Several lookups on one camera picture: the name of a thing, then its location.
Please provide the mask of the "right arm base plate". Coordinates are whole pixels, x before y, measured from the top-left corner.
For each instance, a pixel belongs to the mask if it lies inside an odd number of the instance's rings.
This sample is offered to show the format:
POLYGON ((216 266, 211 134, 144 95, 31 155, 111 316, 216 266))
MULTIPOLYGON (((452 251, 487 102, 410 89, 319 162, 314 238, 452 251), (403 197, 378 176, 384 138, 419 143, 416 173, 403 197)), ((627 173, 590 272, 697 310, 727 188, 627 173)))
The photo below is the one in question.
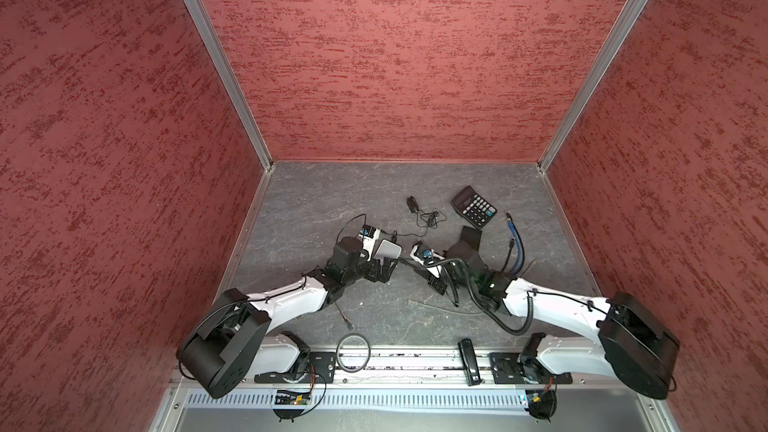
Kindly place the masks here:
POLYGON ((555 374, 537 358, 519 353, 492 352, 488 355, 490 370, 496 385, 570 385, 570 373, 555 374))

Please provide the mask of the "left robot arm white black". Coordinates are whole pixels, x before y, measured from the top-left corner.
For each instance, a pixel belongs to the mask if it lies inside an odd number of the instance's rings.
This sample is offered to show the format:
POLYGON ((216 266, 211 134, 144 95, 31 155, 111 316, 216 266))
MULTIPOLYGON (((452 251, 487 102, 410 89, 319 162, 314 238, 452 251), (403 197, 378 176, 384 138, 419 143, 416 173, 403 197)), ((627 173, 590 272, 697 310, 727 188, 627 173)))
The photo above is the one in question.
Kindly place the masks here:
POLYGON ((309 347, 293 333, 271 332, 293 319, 335 303, 355 282, 386 283, 402 247, 344 237, 322 267, 298 281, 263 293, 224 291, 176 352, 182 375, 214 399, 246 378, 268 373, 303 373, 309 347))

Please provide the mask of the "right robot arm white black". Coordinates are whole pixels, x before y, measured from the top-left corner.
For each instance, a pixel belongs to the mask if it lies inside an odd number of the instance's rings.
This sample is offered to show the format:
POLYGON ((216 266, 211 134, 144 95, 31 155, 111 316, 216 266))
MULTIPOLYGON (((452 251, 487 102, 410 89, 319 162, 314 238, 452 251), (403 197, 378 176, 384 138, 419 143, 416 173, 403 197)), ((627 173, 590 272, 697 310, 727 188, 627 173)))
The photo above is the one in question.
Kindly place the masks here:
POLYGON ((447 256, 418 243, 410 257, 439 289, 448 287, 456 295, 465 288, 475 307, 504 332, 527 337, 513 368, 527 383, 572 373, 600 375, 656 400, 676 388, 680 341, 630 294, 590 297, 493 272, 465 242, 447 256))

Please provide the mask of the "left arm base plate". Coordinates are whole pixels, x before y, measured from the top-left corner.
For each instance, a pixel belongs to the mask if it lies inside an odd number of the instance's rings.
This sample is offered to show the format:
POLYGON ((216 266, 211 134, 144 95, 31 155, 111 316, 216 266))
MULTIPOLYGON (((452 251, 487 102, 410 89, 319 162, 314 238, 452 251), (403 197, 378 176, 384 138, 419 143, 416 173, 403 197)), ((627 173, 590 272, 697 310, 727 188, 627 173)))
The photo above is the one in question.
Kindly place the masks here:
POLYGON ((300 356, 298 363, 285 373, 269 372, 253 377, 258 384, 311 384, 312 381, 325 381, 330 384, 334 380, 336 354, 334 352, 309 352, 300 356))

